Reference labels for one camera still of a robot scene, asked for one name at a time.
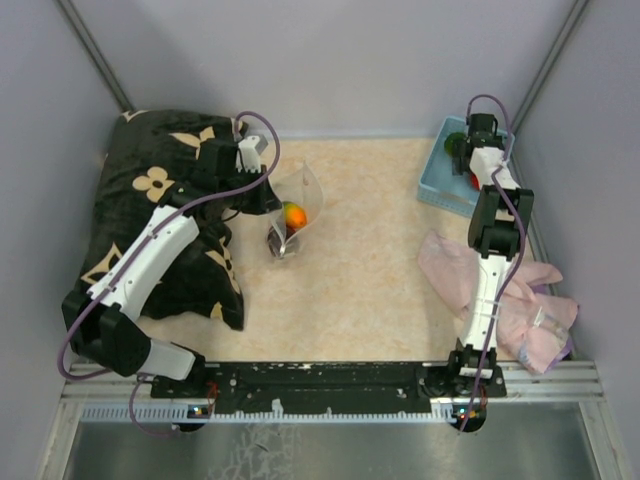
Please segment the pillow with pattern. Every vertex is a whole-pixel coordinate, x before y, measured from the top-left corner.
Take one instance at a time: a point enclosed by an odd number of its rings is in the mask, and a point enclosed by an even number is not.
[[[242,134],[246,126],[241,126]],[[93,207],[91,241],[76,289],[86,292],[120,259],[174,182],[187,182],[200,146],[233,141],[232,119],[180,110],[126,112],[116,121]],[[244,327],[244,304],[228,250],[231,230],[212,202],[198,209],[200,234],[151,292],[142,315],[185,311]]]

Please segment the speckled floor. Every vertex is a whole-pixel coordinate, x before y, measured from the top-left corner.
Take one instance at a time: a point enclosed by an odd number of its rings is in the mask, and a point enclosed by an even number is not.
[[[266,217],[230,222],[245,330],[194,314],[138,324],[208,360],[445,360],[462,322],[433,291],[417,255],[430,229],[465,243],[469,220],[416,199],[430,148],[427,139],[283,142],[274,179],[306,161],[325,209],[302,253],[284,261],[267,249]]]

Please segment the gray wall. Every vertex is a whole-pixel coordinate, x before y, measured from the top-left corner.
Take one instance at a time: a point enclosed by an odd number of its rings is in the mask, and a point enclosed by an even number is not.
[[[573,2],[74,3],[138,107],[249,108],[317,136],[432,134],[482,91],[515,112]]]
[[[35,477],[62,388],[60,302],[115,103],[50,0],[0,2],[0,477]]]
[[[640,445],[640,2],[592,2],[516,143],[561,293],[580,303],[627,449]],[[640,474],[640,457],[634,455]]]

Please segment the plastic bag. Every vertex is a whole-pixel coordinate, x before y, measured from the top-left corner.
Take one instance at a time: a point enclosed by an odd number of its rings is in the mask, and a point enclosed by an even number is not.
[[[324,194],[318,178],[305,162],[300,170],[272,184],[283,208],[269,214],[267,244],[274,257],[282,259],[302,251],[304,237],[324,207]],[[293,205],[304,212],[304,225],[287,226],[285,208]]]

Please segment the pink towel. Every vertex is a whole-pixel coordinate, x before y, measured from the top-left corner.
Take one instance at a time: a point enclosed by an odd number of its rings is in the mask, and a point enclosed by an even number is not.
[[[476,252],[431,231],[418,263],[447,306],[466,319],[478,277]],[[500,302],[498,343],[532,372],[546,372],[570,350],[568,331],[578,304],[570,298],[537,293],[540,286],[561,280],[562,274],[553,265],[524,261]]]

